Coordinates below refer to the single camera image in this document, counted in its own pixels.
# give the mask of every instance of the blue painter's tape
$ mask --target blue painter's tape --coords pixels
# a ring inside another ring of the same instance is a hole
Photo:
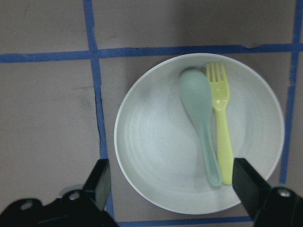
[[[94,33],[95,22],[94,22],[92,1],[83,0],[83,6],[84,6],[84,16],[85,16],[87,40],[89,43],[89,50],[91,51],[91,54],[94,54],[97,51],[97,44],[96,44],[95,33]]]
[[[291,55],[291,69],[289,75],[290,86],[287,93],[287,105],[286,105],[286,118],[285,118],[285,142],[281,158],[281,170],[280,170],[280,183],[286,183],[287,178],[287,167],[289,158],[289,149],[291,143],[291,132],[294,114],[294,98],[295,98],[295,87],[296,77],[299,63],[299,42],[302,33],[302,18],[303,18],[303,0],[297,0],[295,6],[294,15],[294,32],[293,32],[293,45],[298,48],[294,48]]]
[[[250,217],[226,217],[226,218],[198,218],[181,220],[159,220],[159,221],[133,221],[118,222],[120,227],[149,227],[149,226],[181,226],[181,225],[203,225],[218,223],[251,222]]]
[[[108,196],[108,200],[106,203],[106,211],[112,217],[112,219],[115,219],[112,192],[110,192]]]
[[[265,44],[255,48],[246,48],[242,45],[114,48],[98,50],[98,58],[179,55],[198,52],[216,54],[292,52],[293,50],[303,51],[303,44]]]
[[[70,61],[89,59],[88,51],[30,53],[30,54],[0,54],[0,63],[22,63],[41,61]]]
[[[293,52],[291,57],[291,70],[290,70],[290,86],[287,93],[287,106],[286,106],[286,118],[285,118],[285,141],[281,158],[281,170],[280,170],[280,183],[286,183],[287,178],[287,166],[289,149],[291,142],[292,122],[294,114],[294,97],[296,86],[296,75],[298,70],[299,52]]]
[[[303,0],[297,0],[294,13],[293,43],[298,44],[301,39],[303,18]]]
[[[96,99],[97,125],[100,135],[100,157],[101,159],[108,159],[100,86],[94,87],[94,90]]]
[[[94,86],[101,86],[101,71],[99,59],[90,59],[91,72],[93,76]]]

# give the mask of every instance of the fork handle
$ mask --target fork handle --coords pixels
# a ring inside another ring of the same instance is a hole
[[[233,152],[225,109],[215,110],[217,130],[217,158],[222,183],[232,184]]]

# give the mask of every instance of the bowl rim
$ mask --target bowl rim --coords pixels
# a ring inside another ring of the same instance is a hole
[[[194,214],[194,215],[199,215],[199,214],[210,214],[210,213],[215,213],[215,212],[219,212],[219,211],[222,211],[222,210],[226,210],[226,209],[229,209],[229,208],[232,208],[234,207],[235,205],[239,204],[241,201],[238,200],[236,201],[235,203],[233,204],[230,204],[229,206],[227,207],[223,207],[221,209],[215,209],[215,210],[212,210],[210,212],[180,212],[178,211],[177,209],[173,209],[173,208],[169,208],[169,207],[166,207],[166,206],[163,206],[155,201],[153,201],[152,199],[148,198],[148,196],[146,196],[143,192],[141,192],[137,187],[136,185],[131,181],[131,179],[128,177],[128,174],[127,172],[125,171],[124,167],[123,167],[123,164],[121,162],[121,159],[120,159],[120,155],[119,155],[119,151],[118,151],[118,145],[117,145],[117,128],[118,128],[118,125],[119,125],[119,120],[120,120],[120,116],[121,116],[121,112],[129,98],[129,96],[131,95],[131,93],[133,92],[133,90],[136,89],[136,87],[140,84],[140,82],[142,80],[144,80],[148,75],[150,75],[151,72],[155,71],[156,69],[162,67],[163,65],[166,65],[168,63],[171,63],[173,61],[176,61],[176,60],[179,60],[179,59],[183,59],[183,58],[187,58],[187,57],[215,57],[215,58],[218,58],[218,59],[223,59],[223,60],[227,60],[227,61],[231,61],[235,64],[238,64],[240,65],[241,67],[245,68],[245,70],[248,70],[250,71],[252,74],[255,75],[255,77],[257,79],[260,80],[260,82],[266,87],[266,89],[268,90],[268,92],[271,94],[271,97],[273,98],[273,101],[275,103],[275,106],[277,107],[278,109],[278,117],[279,117],[279,124],[281,126],[281,138],[280,138],[280,144],[279,144],[279,147],[280,147],[280,150],[278,152],[278,155],[276,156],[276,159],[274,161],[274,165],[272,165],[270,171],[268,172],[268,174],[264,177],[265,180],[268,180],[269,177],[272,175],[272,173],[274,172],[275,168],[277,167],[277,164],[281,158],[281,155],[282,155],[282,150],[283,150],[283,144],[284,144],[284,141],[285,141],[285,122],[284,122],[284,115],[283,115],[283,111],[282,111],[282,108],[281,108],[281,105],[280,105],[280,102],[278,101],[278,98],[277,96],[275,95],[274,91],[272,90],[272,88],[269,86],[269,84],[265,81],[264,78],[262,78],[255,70],[253,70],[252,68],[250,68],[249,66],[247,66],[246,64],[238,61],[238,60],[235,60],[233,58],[230,58],[230,57],[227,57],[227,56],[224,56],[224,55],[220,55],[220,54],[214,54],[214,53],[190,53],[190,54],[183,54],[183,55],[179,55],[179,56],[176,56],[176,57],[172,57],[172,58],[169,58],[167,60],[164,60],[162,61],[161,63],[153,66],[152,68],[150,68],[148,71],[146,71],[142,76],[140,76],[140,78],[131,86],[131,88],[128,90],[128,92],[126,93],[120,107],[119,107],[119,110],[118,110],[118,113],[117,113],[117,116],[116,116],[116,121],[115,121],[115,128],[114,128],[114,146],[115,146],[115,154],[116,154],[116,158],[118,160],[118,164],[119,164],[119,167],[124,175],[124,177],[127,179],[128,183],[142,196],[144,197],[146,200],[148,200],[149,202],[157,205],[158,207],[161,207],[163,209],[166,209],[166,210],[169,210],[169,211],[173,211],[173,212],[176,212],[176,213],[181,213],[181,214]]]

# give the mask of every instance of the fork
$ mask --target fork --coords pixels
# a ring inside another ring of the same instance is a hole
[[[222,183],[230,185],[232,184],[233,152],[226,119],[226,107],[230,93],[225,65],[222,62],[208,63],[206,76],[211,87],[216,116],[218,165]]]

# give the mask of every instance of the plastic spoon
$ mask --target plastic spoon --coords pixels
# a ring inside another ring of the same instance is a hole
[[[198,69],[181,73],[180,95],[183,106],[201,141],[206,173],[211,185],[221,185],[221,175],[211,138],[212,93],[207,77]]]

